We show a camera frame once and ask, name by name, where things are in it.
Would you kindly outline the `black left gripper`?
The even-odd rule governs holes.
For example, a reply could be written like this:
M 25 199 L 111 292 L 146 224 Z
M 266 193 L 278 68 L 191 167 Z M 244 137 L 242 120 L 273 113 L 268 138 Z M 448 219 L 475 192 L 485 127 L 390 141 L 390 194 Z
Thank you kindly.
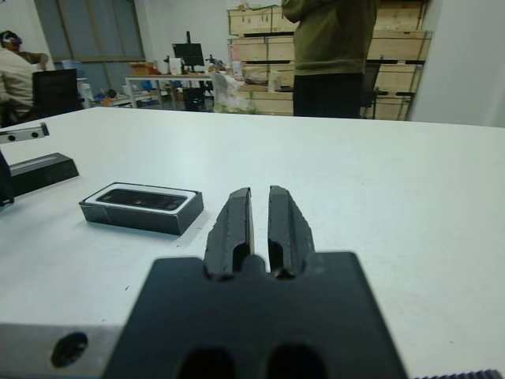
M 49 130 L 44 122 L 34 127 L 13 130 L 2 129 L 0 132 L 0 144 L 42 139 L 49 135 Z M 0 152 L 0 206 L 4 207 L 7 204 L 12 204 L 14 198 L 11 171 L 4 155 Z

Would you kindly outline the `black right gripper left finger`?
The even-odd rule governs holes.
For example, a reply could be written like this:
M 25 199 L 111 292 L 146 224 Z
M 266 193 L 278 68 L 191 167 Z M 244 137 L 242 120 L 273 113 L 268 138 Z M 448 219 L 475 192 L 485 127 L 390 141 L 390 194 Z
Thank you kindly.
M 229 278 L 242 270 L 245 259 L 254 252 L 251 189 L 230 194 L 215 225 L 208 233 L 204 254 L 206 275 Z

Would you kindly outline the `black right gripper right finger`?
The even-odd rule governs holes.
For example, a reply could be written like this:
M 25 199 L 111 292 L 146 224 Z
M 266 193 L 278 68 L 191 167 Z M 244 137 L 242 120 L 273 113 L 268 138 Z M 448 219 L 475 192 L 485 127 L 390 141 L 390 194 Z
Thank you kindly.
M 312 230 L 290 191 L 271 186 L 268 199 L 268 257 L 272 275 L 293 279 L 315 253 Z

